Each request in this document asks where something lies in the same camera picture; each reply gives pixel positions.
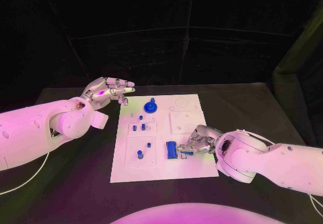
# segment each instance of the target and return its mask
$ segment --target white circular object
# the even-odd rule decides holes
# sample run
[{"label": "white circular object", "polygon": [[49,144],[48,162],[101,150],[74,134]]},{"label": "white circular object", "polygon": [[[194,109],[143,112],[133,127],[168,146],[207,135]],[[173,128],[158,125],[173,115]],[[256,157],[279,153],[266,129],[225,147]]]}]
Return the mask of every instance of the white circular object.
[{"label": "white circular object", "polygon": [[189,105],[189,101],[186,98],[178,98],[175,101],[178,107],[185,108]]},{"label": "white circular object", "polygon": [[113,224],[152,223],[204,223],[204,224],[282,224],[277,220],[251,211],[218,204],[181,203],[145,209]]}]

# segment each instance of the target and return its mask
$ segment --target small blue piece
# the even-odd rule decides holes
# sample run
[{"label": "small blue piece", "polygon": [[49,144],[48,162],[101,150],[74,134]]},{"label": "small blue piece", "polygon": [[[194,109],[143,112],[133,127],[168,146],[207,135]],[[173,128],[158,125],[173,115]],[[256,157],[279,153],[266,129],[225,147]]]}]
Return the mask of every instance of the small blue piece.
[{"label": "small blue piece", "polygon": [[186,155],[194,155],[194,152],[182,152]]},{"label": "small blue piece", "polygon": [[166,146],[168,146],[168,159],[176,159],[178,158],[176,142],[168,141]]},{"label": "small blue piece", "polygon": [[143,158],[143,152],[142,152],[142,150],[137,152],[137,154],[139,154],[139,159],[142,159]]},{"label": "small blue piece", "polygon": [[155,98],[150,99],[150,102],[143,107],[147,113],[155,113],[158,111],[158,104],[155,103]]}]

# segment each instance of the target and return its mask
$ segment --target shape sorting board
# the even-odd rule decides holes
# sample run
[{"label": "shape sorting board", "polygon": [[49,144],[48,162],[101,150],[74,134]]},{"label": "shape sorting board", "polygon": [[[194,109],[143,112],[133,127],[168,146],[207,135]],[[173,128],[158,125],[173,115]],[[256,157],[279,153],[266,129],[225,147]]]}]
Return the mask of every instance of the shape sorting board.
[{"label": "shape sorting board", "polygon": [[[127,98],[129,106],[121,105],[120,110],[111,183],[220,176],[212,154],[194,154],[182,159],[182,153],[178,152],[178,159],[168,159],[166,142],[175,141],[176,146],[186,144],[196,126],[207,125],[199,96]],[[147,113],[143,106],[152,98],[158,111]],[[143,159],[139,159],[139,150],[143,151]]]}]

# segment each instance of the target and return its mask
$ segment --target white robotic arm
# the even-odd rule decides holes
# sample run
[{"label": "white robotic arm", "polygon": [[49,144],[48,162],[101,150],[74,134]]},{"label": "white robotic arm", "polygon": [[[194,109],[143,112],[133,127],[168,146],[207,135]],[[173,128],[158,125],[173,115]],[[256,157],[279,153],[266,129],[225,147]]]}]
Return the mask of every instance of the white robotic arm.
[{"label": "white robotic arm", "polygon": [[323,196],[323,149],[289,144],[266,145],[260,135],[237,130],[222,133],[199,125],[179,151],[217,153],[218,170],[251,183],[257,173],[279,186]]},{"label": "white robotic arm", "polygon": [[123,94],[134,92],[133,86],[129,81],[101,77],[90,83],[81,97],[2,113],[0,171],[31,162],[80,138],[90,126],[103,129],[108,116],[97,110],[111,99],[127,105]]}]

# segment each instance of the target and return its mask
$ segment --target table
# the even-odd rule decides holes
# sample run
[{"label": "table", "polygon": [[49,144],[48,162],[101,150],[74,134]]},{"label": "table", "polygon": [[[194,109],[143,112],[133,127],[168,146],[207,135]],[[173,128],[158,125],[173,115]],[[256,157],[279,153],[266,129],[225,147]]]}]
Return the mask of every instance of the table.
[{"label": "table", "polygon": [[[38,103],[80,96],[83,88],[44,89]],[[245,129],[273,142],[303,145],[303,139],[264,83],[139,86],[130,96],[199,94],[207,124],[224,132]],[[257,212],[286,223],[319,223],[309,196],[280,188],[257,174],[251,184],[220,177],[110,183],[120,105],[100,110],[104,130],[65,143],[49,154],[35,179],[0,196],[2,223],[106,224],[172,203],[212,203]],[[45,156],[0,172],[2,192],[36,172]]]}]

